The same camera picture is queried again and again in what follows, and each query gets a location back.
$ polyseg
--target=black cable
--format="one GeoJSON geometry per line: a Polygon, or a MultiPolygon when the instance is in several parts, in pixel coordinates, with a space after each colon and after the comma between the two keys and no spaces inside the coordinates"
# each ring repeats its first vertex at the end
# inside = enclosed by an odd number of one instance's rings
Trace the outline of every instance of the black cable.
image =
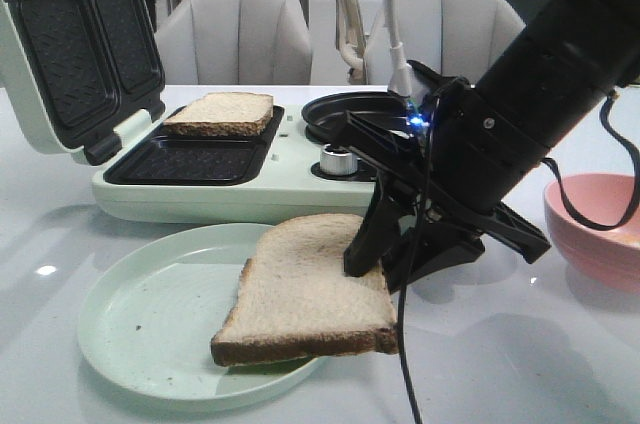
{"type": "Polygon", "coordinates": [[[611,92],[607,96],[607,100],[602,105],[602,109],[600,109],[600,122],[602,123],[602,126],[605,128],[605,130],[629,153],[631,162],[633,164],[634,184],[633,191],[631,192],[631,198],[629,199],[629,204],[627,205],[625,212],[622,214],[622,217],[616,224],[601,224],[592,221],[588,217],[584,216],[581,212],[579,212],[571,203],[571,200],[565,192],[558,163],[550,157],[545,157],[542,159],[542,163],[549,167],[549,169],[551,169],[551,172],[558,181],[558,185],[560,186],[560,198],[562,199],[562,204],[564,205],[567,213],[576,222],[596,231],[610,231],[611,229],[616,229],[617,227],[626,224],[633,217],[636,210],[638,209],[638,204],[640,203],[640,152],[632,142],[621,136],[609,122],[609,114],[611,113],[611,108],[613,107],[613,104],[617,97],[618,96],[615,92],[611,92]]]}
{"type": "Polygon", "coordinates": [[[422,193],[420,195],[418,209],[416,212],[416,223],[414,228],[414,235],[411,241],[411,248],[409,252],[409,260],[405,266],[404,274],[402,276],[402,283],[400,285],[400,291],[398,296],[398,354],[400,356],[400,367],[402,369],[402,375],[404,377],[405,387],[407,389],[407,396],[409,398],[409,404],[411,406],[411,412],[413,414],[413,420],[415,424],[422,424],[422,416],[420,414],[420,408],[416,399],[415,390],[413,388],[413,382],[411,380],[411,373],[409,372],[409,364],[407,361],[407,353],[404,345],[404,311],[407,300],[407,288],[409,285],[409,279],[411,277],[411,271],[414,267],[416,257],[418,255],[418,248],[420,246],[420,236],[422,235],[422,229],[425,224],[425,215],[427,210],[427,201],[429,195],[429,186],[431,183],[431,155],[433,149],[433,129],[435,114],[438,109],[440,98],[436,99],[436,104],[431,112],[431,116],[428,120],[429,127],[426,133],[426,145],[424,149],[424,181],[422,184],[422,193]]]}

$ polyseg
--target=chair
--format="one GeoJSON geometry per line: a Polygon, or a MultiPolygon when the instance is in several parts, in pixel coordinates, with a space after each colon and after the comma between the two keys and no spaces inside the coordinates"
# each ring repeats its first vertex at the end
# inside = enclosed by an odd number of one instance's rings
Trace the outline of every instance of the chair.
{"type": "MultiPolygon", "coordinates": [[[[407,59],[443,75],[476,83],[524,28],[505,0],[397,0],[400,38],[407,59]]],[[[369,84],[388,84],[392,66],[384,10],[364,52],[369,84]]]]}
{"type": "Polygon", "coordinates": [[[336,0],[336,49],[349,65],[349,83],[366,84],[366,38],[358,0],[336,0]]]}
{"type": "Polygon", "coordinates": [[[167,84],[309,84],[299,0],[183,0],[156,32],[167,84]]]}

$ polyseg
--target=white bread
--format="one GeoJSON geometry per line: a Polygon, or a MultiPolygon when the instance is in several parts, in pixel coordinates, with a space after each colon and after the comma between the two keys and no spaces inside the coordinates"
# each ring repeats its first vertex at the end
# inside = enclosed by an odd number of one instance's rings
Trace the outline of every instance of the white bread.
{"type": "Polygon", "coordinates": [[[319,214],[269,229],[242,270],[238,300],[211,340],[221,366],[307,356],[398,352],[396,313],[380,266],[343,271],[362,218],[319,214]]]}
{"type": "Polygon", "coordinates": [[[212,92],[164,122],[165,130],[188,136],[257,136],[273,117],[273,96],[212,92]]]}

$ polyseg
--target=sandwich maker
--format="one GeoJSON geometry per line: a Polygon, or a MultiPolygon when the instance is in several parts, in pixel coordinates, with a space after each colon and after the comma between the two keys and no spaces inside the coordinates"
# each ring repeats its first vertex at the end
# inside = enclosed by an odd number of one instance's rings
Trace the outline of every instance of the sandwich maker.
{"type": "Polygon", "coordinates": [[[343,156],[321,145],[327,126],[346,108],[385,126],[403,119],[384,92],[347,93],[276,105],[257,137],[169,135],[144,0],[2,0],[0,77],[30,144],[98,166],[98,205],[136,221],[277,223],[321,212],[364,214],[375,173],[361,162],[335,171],[331,159],[343,156]],[[330,165],[319,168],[323,156],[330,165]]]}

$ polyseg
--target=light green plate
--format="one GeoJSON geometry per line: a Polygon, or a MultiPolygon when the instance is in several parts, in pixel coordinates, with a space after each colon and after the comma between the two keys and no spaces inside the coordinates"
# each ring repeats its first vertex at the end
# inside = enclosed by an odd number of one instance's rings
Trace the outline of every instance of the light green plate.
{"type": "Polygon", "coordinates": [[[242,266],[268,228],[201,227],[119,261],[80,312],[78,340],[87,361],[119,386],[198,411],[253,404],[303,380],[322,359],[224,368],[209,350],[235,302],[242,266]]]}

